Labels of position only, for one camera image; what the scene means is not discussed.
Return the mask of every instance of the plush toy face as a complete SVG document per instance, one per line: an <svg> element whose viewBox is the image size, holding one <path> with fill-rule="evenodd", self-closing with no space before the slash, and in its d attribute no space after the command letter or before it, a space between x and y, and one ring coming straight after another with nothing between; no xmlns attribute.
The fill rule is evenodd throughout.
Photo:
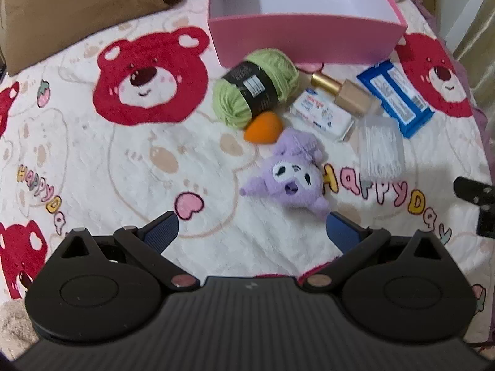
<svg viewBox="0 0 495 371"><path fill-rule="evenodd" d="M200 28L120 40L98 56L93 104L111 122L181 122L203 100L208 74L200 54L209 37Z"/></svg>
<svg viewBox="0 0 495 371"><path fill-rule="evenodd" d="M45 264L48 245L36 222L26 227L0 223L0 261L11 298L22 298Z"/></svg>
<svg viewBox="0 0 495 371"><path fill-rule="evenodd" d="M315 201L323 181L318 168L302 155L272 156L263 165L268 194L283 205L301 207Z"/></svg>
<svg viewBox="0 0 495 371"><path fill-rule="evenodd" d="M14 103L18 93L19 82L14 82L14 85L10 88L6 88L0 92L0 136L2 136L7 129L8 111L11 108L12 103Z"/></svg>
<svg viewBox="0 0 495 371"><path fill-rule="evenodd" d="M414 87L435 109L452 117L472 115L466 92L444 48L420 33L404 35L395 50Z"/></svg>

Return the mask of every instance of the bed sheet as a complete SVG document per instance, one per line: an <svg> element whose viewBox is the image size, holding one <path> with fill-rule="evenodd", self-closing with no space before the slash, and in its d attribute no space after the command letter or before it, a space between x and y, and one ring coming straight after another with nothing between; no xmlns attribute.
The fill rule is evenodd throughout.
<svg viewBox="0 0 495 371"><path fill-rule="evenodd" d="M216 120L212 85L225 69L210 42L206 2L186 0L99 32L3 81L0 302L25 295L72 228L108 234L167 210L181 219L180 235L163 255L201 280L300 276L341 254L310 212L239 196L270 147L251 145ZM399 6L409 29L391 58L411 78L417 74L411 81L435 114L404 141L407 171L399 183L362 181L353 139L333 143L318 135L326 196L365 227L433 231L478 297L466 337L483 341L494 242L476 235L478 211L455 198L452 182L465 176L490 183L487 160L454 72L449 83L435 76L435 66L450 68L441 46L411 1ZM324 71L355 80L364 68ZM435 91L444 86L439 98ZM283 117L312 131L287 112Z"/></svg>

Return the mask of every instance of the red bear print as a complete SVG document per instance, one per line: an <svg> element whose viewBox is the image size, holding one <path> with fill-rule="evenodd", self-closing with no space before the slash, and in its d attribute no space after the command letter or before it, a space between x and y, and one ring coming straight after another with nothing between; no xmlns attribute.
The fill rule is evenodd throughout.
<svg viewBox="0 0 495 371"><path fill-rule="evenodd" d="M186 27L108 45L97 59L96 111L124 126L185 120L206 95L200 54L209 43L203 29Z"/></svg>
<svg viewBox="0 0 495 371"><path fill-rule="evenodd" d="M17 94L19 93L19 82L14 82L10 88L0 92L0 136L7 129L7 116L12 103L14 103Z"/></svg>
<svg viewBox="0 0 495 371"><path fill-rule="evenodd" d="M22 298L45 264L48 245L35 221L26 227L0 223L0 263L12 299Z"/></svg>
<svg viewBox="0 0 495 371"><path fill-rule="evenodd" d="M472 116L466 92L438 40L420 33L405 34L395 50L414 87L435 109L451 117Z"/></svg>

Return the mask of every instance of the cotton swab box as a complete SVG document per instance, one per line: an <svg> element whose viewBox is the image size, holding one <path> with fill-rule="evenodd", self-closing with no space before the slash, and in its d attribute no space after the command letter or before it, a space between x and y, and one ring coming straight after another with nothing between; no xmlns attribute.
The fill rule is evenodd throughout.
<svg viewBox="0 0 495 371"><path fill-rule="evenodd" d="M366 116L359 121L358 127L362 179L397 181L405 170L404 145L397 120Z"/></svg>

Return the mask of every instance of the gold bottle cap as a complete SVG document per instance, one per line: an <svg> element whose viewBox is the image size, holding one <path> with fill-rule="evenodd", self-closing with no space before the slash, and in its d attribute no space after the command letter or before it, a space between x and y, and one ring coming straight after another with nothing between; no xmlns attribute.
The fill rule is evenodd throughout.
<svg viewBox="0 0 495 371"><path fill-rule="evenodd" d="M319 86L332 95L338 95L342 88L342 84L340 84L335 79L330 78L330 76L326 76L322 73L314 73L311 76L311 85Z"/></svg>

